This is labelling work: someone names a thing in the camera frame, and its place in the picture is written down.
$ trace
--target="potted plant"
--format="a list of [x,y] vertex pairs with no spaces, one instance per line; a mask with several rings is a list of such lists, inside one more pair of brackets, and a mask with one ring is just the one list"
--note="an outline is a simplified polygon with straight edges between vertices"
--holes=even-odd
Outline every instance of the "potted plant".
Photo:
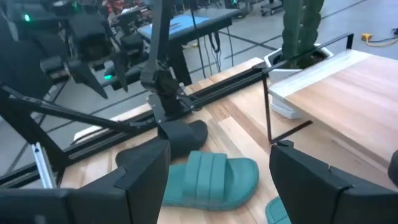
[[[320,11],[324,0],[284,0],[284,31],[282,48],[264,57],[267,67],[271,67],[285,59],[292,58],[317,46],[318,26],[321,21]],[[312,54],[303,55],[282,68],[269,73],[271,82],[285,79],[305,68],[332,57],[333,54],[322,48]],[[289,119],[299,118],[298,111],[278,99],[273,98],[271,109]]]

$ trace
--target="cactus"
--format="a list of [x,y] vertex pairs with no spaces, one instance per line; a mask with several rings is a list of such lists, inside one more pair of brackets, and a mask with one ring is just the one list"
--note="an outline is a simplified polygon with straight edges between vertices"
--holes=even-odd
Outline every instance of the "cactus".
[[[324,0],[284,0],[282,60],[311,49],[318,37],[320,11]],[[289,68],[307,68],[314,64],[312,54],[293,61]]]

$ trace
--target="wooden plank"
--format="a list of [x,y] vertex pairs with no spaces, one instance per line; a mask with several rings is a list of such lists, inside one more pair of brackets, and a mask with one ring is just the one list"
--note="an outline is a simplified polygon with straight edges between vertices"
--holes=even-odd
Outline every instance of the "wooden plank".
[[311,73],[308,69],[270,91],[355,148],[355,154],[386,170],[398,150],[398,74],[392,72],[398,69],[398,61],[354,50],[341,55],[336,57],[345,58],[349,66],[325,61],[339,69],[328,76],[322,73],[329,70]]
[[[245,70],[260,61],[258,58],[253,59],[238,67]],[[235,73],[223,72],[202,80],[189,89],[197,91],[243,70],[238,69]],[[191,208],[162,207],[158,223],[266,223],[266,204],[277,195],[277,191],[268,168],[271,145],[266,141],[262,84],[254,84],[206,105],[202,110],[187,116],[185,121],[198,119],[208,125],[209,135],[203,151],[227,153],[230,158],[248,157],[257,162],[260,170],[257,191],[248,203],[232,211],[209,212]],[[273,112],[271,119],[273,131],[277,133],[286,131],[300,122],[287,120]],[[153,129],[72,165],[65,171],[62,187],[79,188],[100,178],[116,168],[114,157],[119,151],[139,145],[155,135],[156,130]],[[350,153],[317,126],[309,126],[288,139],[295,141],[297,149],[311,156],[377,184],[396,189],[385,173]]]

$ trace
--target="gray floor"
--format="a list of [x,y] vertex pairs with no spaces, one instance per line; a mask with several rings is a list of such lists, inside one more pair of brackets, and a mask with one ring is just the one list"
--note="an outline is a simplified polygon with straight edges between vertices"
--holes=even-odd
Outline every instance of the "gray floor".
[[[283,30],[283,12],[273,16],[261,17],[259,5],[261,4],[256,5],[254,12],[247,18],[234,22],[229,28],[233,36],[235,64],[253,57],[263,58],[272,52],[272,49],[277,49],[282,45],[280,35]],[[323,43],[340,34],[353,32],[355,34],[354,49],[398,59],[398,44],[388,48],[373,48],[366,46],[360,40],[360,35],[364,32],[374,34],[374,39],[390,37],[391,29],[398,28],[397,11],[397,0],[325,0],[322,9],[323,19],[318,30],[318,42]],[[224,70],[231,67],[231,50],[228,36],[221,34],[220,38],[221,69]],[[210,63],[212,64],[209,67],[203,39],[200,43],[203,49],[205,76],[209,77],[211,75],[210,67],[213,73],[216,73],[215,60],[210,54],[210,43],[207,41]],[[333,53],[338,53],[344,48],[344,41],[329,47]],[[203,79],[198,49],[186,49],[184,54],[191,71],[192,80],[197,82]],[[56,103],[84,113],[111,118],[143,104],[148,94],[139,83],[130,85],[128,93],[122,90],[113,91],[110,87],[106,88],[106,92],[109,96],[108,100],[102,99],[89,88],[69,81],[57,98]],[[51,138],[62,148],[69,146],[77,131],[88,127],[88,125],[76,122],[63,125],[66,123],[68,123],[67,120],[50,116],[47,116],[42,123],[43,129],[49,131]],[[33,162],[30,148],[21,151],[24,144],[25,141],[7,123],[0,123],[0,175]],[[36,182],[27,187],[40,187],[40,184]]]

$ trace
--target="white plastic container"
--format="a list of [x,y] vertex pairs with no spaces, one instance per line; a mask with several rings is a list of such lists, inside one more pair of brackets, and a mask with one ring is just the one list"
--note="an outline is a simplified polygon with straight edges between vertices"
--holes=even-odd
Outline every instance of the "white plastic container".
[[[264,57],[264,61],[268,68],[271,68],[272,61],[274,60],[274,58],[276,58],[281,53],[282,53],[282,48],[279,48],[278,50],[276,50]],[[324,54],[327,58],[334,56],[333,53],[331,53],[326,48],[320,49],[320,53]],[[277,69],[274,69],[273,71],[269,72],[269,79],[270,79],[271,83],[275,83],[275,82],[281,81],[297,72],[300,72],[301,70],[302,69],[277,68]],[[296,111],[295,109],[289,107],[285,103],[283,103],[280,100],[275,99],[275,98],[272,99],[271,109],[288,119],[297,119],[297,118],[301,117],[301,114],[298,111]]]

